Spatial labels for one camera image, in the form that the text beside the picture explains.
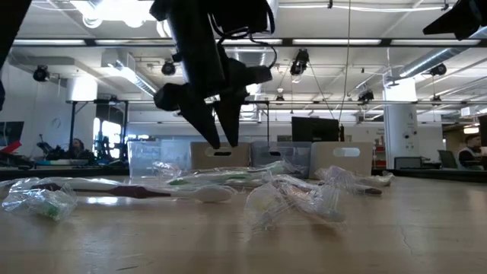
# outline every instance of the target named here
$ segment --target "pillar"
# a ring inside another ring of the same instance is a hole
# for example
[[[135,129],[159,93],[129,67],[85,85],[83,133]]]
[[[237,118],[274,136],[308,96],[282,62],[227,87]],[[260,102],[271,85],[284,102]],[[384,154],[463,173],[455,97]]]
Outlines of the pillar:
[[[416,101],[415,80],[396,81],[384,88],[384,100]],[[418,117],[415,104],[391,104],[384,107],[384,131],[387,169],[394,169],[396,157],[419,157]]]

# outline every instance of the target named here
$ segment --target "desk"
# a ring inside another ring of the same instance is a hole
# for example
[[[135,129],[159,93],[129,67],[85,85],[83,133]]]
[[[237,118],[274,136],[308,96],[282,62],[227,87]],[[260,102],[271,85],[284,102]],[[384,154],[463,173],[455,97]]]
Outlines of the desk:
[[[487,189],[480,184],[398,178],[380,198],[341,197],[346,229],[293,214],[250,241],[244,237],[245,198],[239,195],[228,204],[82,198],[60,224],[0,211],[0,272],[457,274],[487,269]]]

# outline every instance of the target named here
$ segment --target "man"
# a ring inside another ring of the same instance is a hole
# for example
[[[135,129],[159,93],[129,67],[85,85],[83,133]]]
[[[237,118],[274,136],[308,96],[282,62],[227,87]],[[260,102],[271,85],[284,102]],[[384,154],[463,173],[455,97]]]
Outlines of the man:
[[[482,150],[480,135],[472,134],[465,138],[466,147],[458,153],[460,169],[484,170],[482,166]]]

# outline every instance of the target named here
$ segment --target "wooden table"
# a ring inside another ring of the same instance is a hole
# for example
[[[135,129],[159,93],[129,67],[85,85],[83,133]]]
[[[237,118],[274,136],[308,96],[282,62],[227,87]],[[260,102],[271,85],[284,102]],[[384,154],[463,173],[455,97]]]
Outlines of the wooden table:
[[[56,224],[0,211],[0,273],[486,273],[487,188],[398,178],[341,197],[346,228],[298,214],[247,241],[232,203],[83,198]]]

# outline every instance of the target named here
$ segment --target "ceiling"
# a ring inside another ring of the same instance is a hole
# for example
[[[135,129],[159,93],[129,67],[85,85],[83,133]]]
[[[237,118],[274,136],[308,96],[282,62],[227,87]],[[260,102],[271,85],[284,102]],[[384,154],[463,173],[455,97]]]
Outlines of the ceiling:
[[[314,5],[327,5],[328,2],[310,2],[301,0],[281,0],[280,8],[276,14],[276,32],[274,37],[285,38],[325,38],[348,36],[349,11],[343,8],[290,8],[292,5],[302,5],[303,3]],[[347,6],[348,1],[334,1],[336,7]],[[150,1],[145,1],[144,5],[150,6]],[[352,7],[362,8],[430,8],[441,7],[442,0],[352,0]],[[354,38],[453,38],[451,35],[441,35],[425,37],[422,29],[431,23],[435,18],[440,17],[444,12],[415,11],[401,13],[385,12],[364,12],[351,11],[350,15],[350,37]],[[97,39],[128,39],[128,38],[160,38],[156,31],[156,21],[146,21],[141,27],[128,27],[123,21],[104,21],[99,27],[91,29],[85,27],[80,11],[75,9],[69,1],[33,1],[21,30],[18,34],[20,38],[97,38]],[[260,53],[266,54],[265,63],[269,64],[273,58],[270,49],[261,49]],[[238,48],[228,49],[228,55],[233,56],[239,52]],[[311,65],[303,74],[301,80],[291,78],[288,73],[290,63],[298,51],[296,47],[279,47],[277,65],[272,69],[273,80],[263,84],[258,99],[274,100],[277,89],[283,88],[286,100],[341,100],[344,94],[350,94],[350,98],[357,99],[357,94],[361,90],[355,87],[368,79],[372,75],[377,75],[369,81],[368,87],[374,91],[375,100],[382,98],[384,88],[379,73],[384,73],[389,67],[400,67],[409,64],[411,61],[423,56],[432,49],[429,48],[357,48],[347,49],[344,47],[310,47]],[[101,59],[104,48],[99,47],[79,47],[79,48],[53,48],[53,47],[18,47],[14,48],[14,56],[21,58],[25,69],[33,69],[37,64],[28,62],[36,57],[69,57],[76,61],[73,65],[65,67],[56,66],[56,73],[63,78],[79,76],[79,73],[91,74],[100,79],[102,87],[100,92],[116,94],[120,98],[130,100],[141,100],[141,91],[130,81],[122,77],[113,76],[102,65]],[[183,75],[180,67],[174,76],[163,76],[161,65],[175,53],[174,49],[167,47],[123,47],[116,49],[120,56],[130,53],[136,60],[136,70],[144,75],[148,81],[156,88],[165,83],[183,83]],[[487,58],[485,49],[469,49],[466,52],[447,60],[444,64],[448,67],[448,72],[455,72],[468,65],[472,65],[479,60]],[[247,65],[258,65],[258,63],[247,62]],[[436,93],[448,91],[461,87],[471,81],[484,77],[487,72],[487,62],[480,62],[470,69],[463,70],[461,73],[452,75],[435,84],[429,75],[418,75],[416,79],[416,93],[418,99],[428,99],[433,90]],[[485,100],[487,97],[485,84],[469,88],[464,91],[445,96],[444,100],[468,100],[475,97],[475,100]],[[309,108],[326,107],[324,105],[308,106]]]

